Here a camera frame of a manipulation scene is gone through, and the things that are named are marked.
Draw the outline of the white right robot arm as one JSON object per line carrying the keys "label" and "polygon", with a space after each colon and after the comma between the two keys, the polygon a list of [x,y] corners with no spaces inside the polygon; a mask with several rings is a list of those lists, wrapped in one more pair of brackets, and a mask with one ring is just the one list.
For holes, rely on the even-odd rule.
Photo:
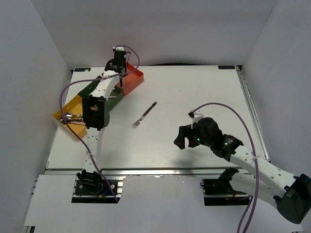
{"label": "white right robot arm", "polygon": [[224,194],[240,191],[252,195],[275,207],[294,224],[300,224],[311,209],[311,179],[307,175],[296,176],[256,158],[242,141],[223,134],[210,117],[198,117],[192,124],[180,126],[174,144],[181,150],[206,146],[216,156],[248,172],[242,174],[229,167],[214,182],[214,187],[207,186],[205,190]]}

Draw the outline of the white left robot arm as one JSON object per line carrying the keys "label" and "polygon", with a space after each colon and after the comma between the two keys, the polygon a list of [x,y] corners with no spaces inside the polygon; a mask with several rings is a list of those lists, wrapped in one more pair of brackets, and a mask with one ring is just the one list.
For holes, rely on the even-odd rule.
{"label": "white left robot arm", "polygon": [[96,172],[101,166],[96,161],[101,154],[103,133],[110,121],[109,96],[120,81],[120,74],[126,72],[126,51],[114,47],[114,58],[109,60],[95,89],[82,99],[83,121],[86,125],[87,152],[83,170]]}

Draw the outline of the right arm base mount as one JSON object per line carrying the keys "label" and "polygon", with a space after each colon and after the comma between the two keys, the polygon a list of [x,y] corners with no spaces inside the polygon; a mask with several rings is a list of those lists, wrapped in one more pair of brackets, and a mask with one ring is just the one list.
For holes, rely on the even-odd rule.
{"label": "right arm base mount", "polygon": [[250,196],[232,188],[230,181],[239,173],[235,168],[227,168],[217,179],[203,179],[200,187],[204,193],[205,206],[241,206],[248,205]]}

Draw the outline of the brown handled spoon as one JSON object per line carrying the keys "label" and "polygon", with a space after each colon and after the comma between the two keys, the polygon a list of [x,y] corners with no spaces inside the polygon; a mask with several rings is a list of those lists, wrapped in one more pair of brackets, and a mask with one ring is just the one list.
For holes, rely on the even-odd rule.
{"label": "brown handled spoon", "polygon": [[[64,122],[64,119],[62,117],[59,117],[57,119],[59,122]],[[76,121],[76,122],[83,122],[83,119],[82,118],[66,118],[66,122],[73,122],[73,121]]]}

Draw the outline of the green handled spoon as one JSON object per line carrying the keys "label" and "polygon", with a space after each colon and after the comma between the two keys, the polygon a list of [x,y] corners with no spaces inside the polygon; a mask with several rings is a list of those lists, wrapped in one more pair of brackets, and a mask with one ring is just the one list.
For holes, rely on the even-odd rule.
{"label": "green handled spoon", "polygon": [[64,113],[64,117],[66,117],[66,118],[82,118],[83,115],[75,115],[71,112],[66,112],[66,113]]}

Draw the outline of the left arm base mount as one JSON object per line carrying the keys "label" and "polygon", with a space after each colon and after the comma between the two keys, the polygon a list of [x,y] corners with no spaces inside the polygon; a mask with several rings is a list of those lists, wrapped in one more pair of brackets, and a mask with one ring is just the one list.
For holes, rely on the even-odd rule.
{"label": "left arm base mount", "polygon": [[96,171],[76,174],[72,203],[85,204],[116,204],[120,200],[121,192],[118,191],[120,181],[106,180]]}

